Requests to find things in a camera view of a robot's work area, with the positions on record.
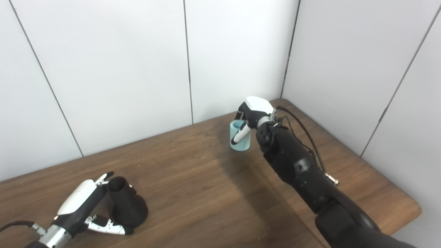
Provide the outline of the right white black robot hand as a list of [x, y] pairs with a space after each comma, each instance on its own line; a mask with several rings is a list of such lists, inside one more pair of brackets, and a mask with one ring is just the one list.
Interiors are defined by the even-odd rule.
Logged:
[[236, 134], [231, 138], [230, 143], [236, 145], [252, 129], [258, 129], [266, 122], [274, 122], [275, 108], [268, 100], [260, 97], [249, 96], [238, 107], [234, 120], [243, 120]]

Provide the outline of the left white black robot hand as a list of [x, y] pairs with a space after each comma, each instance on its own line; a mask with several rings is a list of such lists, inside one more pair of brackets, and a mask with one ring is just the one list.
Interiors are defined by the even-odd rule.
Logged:
[[107, 194], [107, 179], [114, 172], [103, 174], [97, 180], [83, 181], [65, 200], [51, 226], [63, 229], [72, 238], [86, 230], [113, 235], [132, 235], [134, 229], [99, 215], [91, 215]]

